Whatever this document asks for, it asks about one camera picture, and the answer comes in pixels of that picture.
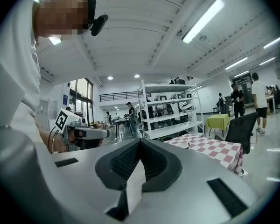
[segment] green tablecloth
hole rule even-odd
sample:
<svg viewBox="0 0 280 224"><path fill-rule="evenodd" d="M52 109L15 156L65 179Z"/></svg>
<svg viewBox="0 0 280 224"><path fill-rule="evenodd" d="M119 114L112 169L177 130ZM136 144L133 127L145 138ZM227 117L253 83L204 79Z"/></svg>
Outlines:
<svg viewBox="0 0 280 224"><path fill-rule="evenodd" d="M208 128L218 128L225 130L226 125L229 124L228 114L214 114L206 119L206 130Z"/></svg>

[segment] black office chair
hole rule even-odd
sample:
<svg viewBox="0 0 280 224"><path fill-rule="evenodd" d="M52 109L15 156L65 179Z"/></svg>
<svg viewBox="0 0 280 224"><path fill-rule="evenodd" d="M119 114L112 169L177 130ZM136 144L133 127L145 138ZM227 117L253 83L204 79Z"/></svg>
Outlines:
<svg viewBox="0 0 280 224"><path fill-rule="evenodd" d="M244 115L237 119L232 119L229 124L228 133L225 141L232 143L240 143L243 146L243 154L250 153L250 137L258 116L258 112ZM219 135L215 135L216 140L223 139Z"/></svg>

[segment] white shirt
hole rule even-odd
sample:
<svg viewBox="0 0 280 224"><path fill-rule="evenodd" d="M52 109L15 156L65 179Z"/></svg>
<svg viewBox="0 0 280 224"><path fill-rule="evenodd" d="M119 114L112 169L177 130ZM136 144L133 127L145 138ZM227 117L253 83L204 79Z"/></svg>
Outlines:
<svg viewBox="0 0 280 224"><path fill-rule="evenodd" d="M252 84L252 94L256 94L256 104L258 108L267 107L266 104L266 86L261 81L254 81Z"/></svg>
<svg viewBox="0 0 280 224"><path fill-rule="evenodd" d="M225 99L225 97L224 97L224 96L220 96L220 97L219 97L219 104L220 104L220 98L223 98L223 102L224 102L224 104L225 104L226 99Z"/></svg>
<svg viewBox="0 0 280 224"><path fill-rule="evenodd" d="M0 65L24 90L25 95L11 121L33 142L43 143L35 124L40 98L40 68L32 29L33 0L18 0L0 27Z"/></svg>

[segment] red checkered tablecloth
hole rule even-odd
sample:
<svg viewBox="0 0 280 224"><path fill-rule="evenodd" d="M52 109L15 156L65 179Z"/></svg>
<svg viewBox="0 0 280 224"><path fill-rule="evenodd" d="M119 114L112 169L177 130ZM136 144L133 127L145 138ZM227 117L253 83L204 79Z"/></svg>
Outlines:
<svg viewBox="0 0 280 224"><path fill-rule="evenodd" d="M243 165L243 149L238 143L208 139L191 134L165 141L165 143L179 146L180 143L189 143L189 149L200 152L215 159L235 174L240 174Z"/></svg>

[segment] gray floor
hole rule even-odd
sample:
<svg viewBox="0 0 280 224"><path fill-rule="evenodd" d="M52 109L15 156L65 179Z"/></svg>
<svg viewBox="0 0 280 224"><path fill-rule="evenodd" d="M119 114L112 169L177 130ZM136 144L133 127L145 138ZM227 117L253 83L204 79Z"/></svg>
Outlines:
<svg viewBox="0 0 280 224"><path fill-rule="evenodd" d="M254 108L248 108L246 109L246 114L254 111ZM210 115L204 115L204 121ZM214 138L215 134L222 136L222 131L216 130L214 132L212 130L210 137ZM137 135L132 136L126 128L125 132L121 131L119 133L119 138L115 141L115 130L113 130L111 131L110 137L104 140L104 144L108 145L136 137L142 137L139 131ZM255 191L256 195L261 198L265 194L272 193L280 184L280 112L267 116L266 134L261 136L255 129L254 136L251 137L251 143L250 153L245 154L243 157L245 174L242 178ZM139 163L129 179L127 186L130 211L134 209L141 199L141 185L143 182L145 182L144 168L142 163Z"/></svg>

